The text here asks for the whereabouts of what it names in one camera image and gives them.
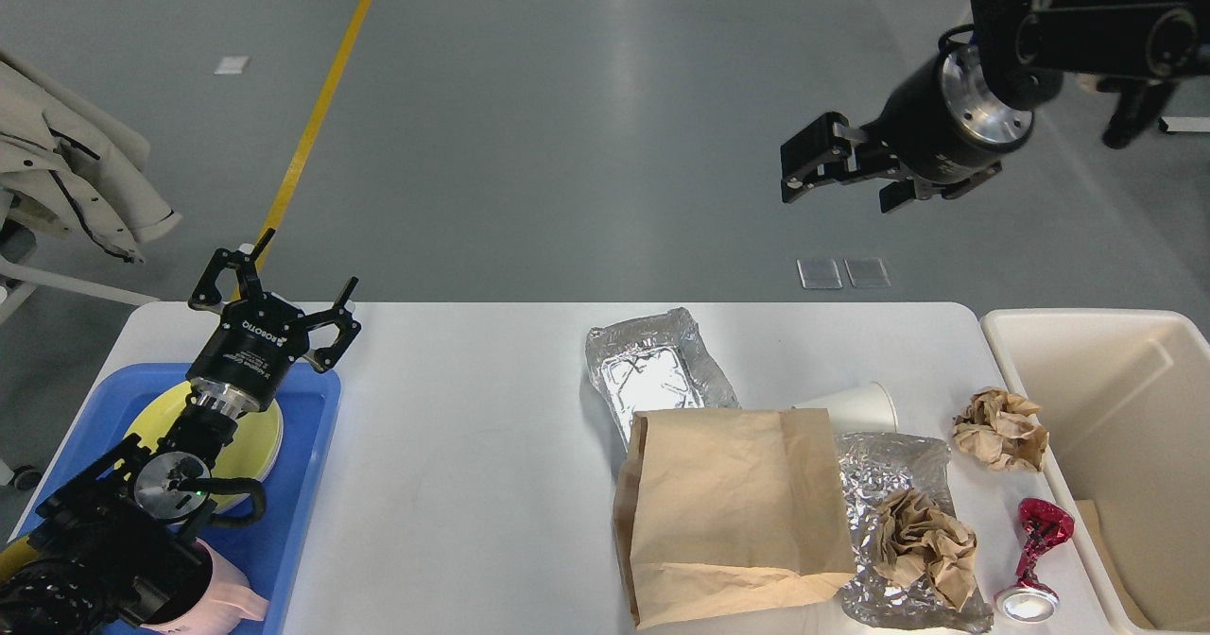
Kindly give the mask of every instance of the can lid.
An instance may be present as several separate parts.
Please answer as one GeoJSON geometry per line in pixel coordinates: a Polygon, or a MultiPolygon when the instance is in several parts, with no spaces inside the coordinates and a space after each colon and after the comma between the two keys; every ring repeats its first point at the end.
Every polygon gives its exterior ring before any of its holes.
{"type": "Polygon", "coordinates": [[[996,610],[1019,623],[1042,623],[1058,608],[1058,595],[1028,585],[1013,585],[996,595],[996,610]]]}

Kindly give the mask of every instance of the aluminum foil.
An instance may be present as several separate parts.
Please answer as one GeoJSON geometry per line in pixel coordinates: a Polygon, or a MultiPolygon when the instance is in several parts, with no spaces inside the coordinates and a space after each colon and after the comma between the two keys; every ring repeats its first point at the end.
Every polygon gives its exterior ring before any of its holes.
{"type": "Polygon", "coordinates": [[[840,589],[845,613],[875,628],[991,630],[992,610],[978,589],[962,611],[956,612],[933,594],[927,575],[903,589],[888,583],[874,570],[871,555],[877,531],[877,507],[888,495],[916,487],[943,512],[953,515],[953,500],[945,480],[950,446],[940,438],[855,432],[836,438],[836,452],[840,455],[848,529],[857,555],[857,576],[840,589]]]}
{"type": "Polygon", "coordinates": [[[588,330],[584,356],[627,448],[635,411],[739,408],[687,308],[588,330]]]}

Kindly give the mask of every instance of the gray floor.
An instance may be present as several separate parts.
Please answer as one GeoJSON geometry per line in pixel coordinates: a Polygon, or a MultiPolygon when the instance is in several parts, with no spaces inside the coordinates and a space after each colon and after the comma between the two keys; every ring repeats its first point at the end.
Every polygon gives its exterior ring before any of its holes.
{"type": "MultiPolygon", "coordinates": [[[[152,143],[185,223],[113,264],[183,299],[254,238],[357,0],[0,0],[0,46],[152,143]],[[247,75],[209,75],[252,54],[247,75]]],[[[877,183],[778,201],[777,148],[864,122],[966,0],[375,0],[265,278],[293,300],[956,300],[1174,308],[1210,329],[1210,137],[1099,143],[1067,85],[1006,173],[881,217],[877,183]],[[797,258],[883,258],[887,290],[805,291],[797,258]]],[[[1210,115],[1210,80],[1171,115],[1210,115]]],[[[0,327],[0,455],[44,464],[128,308],[39,291],[0,327]]],[[[0,527],[19,497],[0,493],[0,527]]]]}

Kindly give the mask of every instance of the blue tray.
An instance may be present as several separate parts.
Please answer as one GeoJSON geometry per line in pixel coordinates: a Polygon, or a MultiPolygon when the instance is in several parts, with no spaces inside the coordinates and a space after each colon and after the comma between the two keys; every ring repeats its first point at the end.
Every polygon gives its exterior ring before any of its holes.
{"type": "MultiPolygon", "coordinates": [[[[186,368],[188,364],[137,364],[105,377],[83,408],[54,468],[44,477],[38,502],[117,444],[151,399],[185,380],[186,368]]],[[[201,533],[219,554],[248,575],[257,594],[269,600],[265,620],[243,620],[232,631],[236,635],[282,631],[316,487],[336,425],[339,399],[340,380],[334,373],[319,375],[302,364],[290,369],[277,391],[284,438],[277,462],[265,479],[269,509],[264,519],[247,529],[206,529],[201,533]]],[[[246,501],[227,514],[242,515],[250,507],[246,501]]],[[[34,531],[40,523],[42,518],[30,513],[21,533],[34,531]]],[[[150,631],[117,622],[106,625],[103,633],[150,631]]]]}

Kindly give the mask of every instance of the yellow floor line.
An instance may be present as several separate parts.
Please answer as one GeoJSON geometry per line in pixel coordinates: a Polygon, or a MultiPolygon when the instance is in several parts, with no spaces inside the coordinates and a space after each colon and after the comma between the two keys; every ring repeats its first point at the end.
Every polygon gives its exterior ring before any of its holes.
{"type": "MultiPolygon", "coordinates": [[[[340,76],[345,73],[348,56],[353,51],[353,45],[357,44],[357,34],[362,29],[362,21],[365,19],[371,2],[374,0],[357,1],[357,10],[353,11],[353,18],[348,21],[348,28],[345,29],[345,37],[340,41],[340,48],[336,50],[336,58],[332,59],[332,67],[328,68],[328,77],[323,81],[323,88],[319,88],[319,98],[316,98],[315,108],[311,109],[311,119],[307,119],[306,128],[304,128],[302,137],[299,139],[298,149],[294,149],[294,157],[290,157],[290,166],[286,169],[281,187],[277,187],[277,196],[273,198],[273,204],[269,208],[269,214],[265,218],[264,226],[260,226],[258,237],[264,235],[265,230],[281,227],[282,218],[286,217],[286,208],[289,208],[290,200],[294,197],[294,190],[299,184],[299,178],[301,178],[302,169],[306,167],[306,160],[311,156],[311,149],[315,146],[316,137],[319,137],[323,119],[328,115],[328,106],[332,105],[332,98],[336,93],[338,85],[340,85],[340,76]]],[[[272,248],[272,244],[269,244],[260,253],[257,260],[258,267],[265,264],[265,258],[269,255],[270,248],[272,248]]]]}

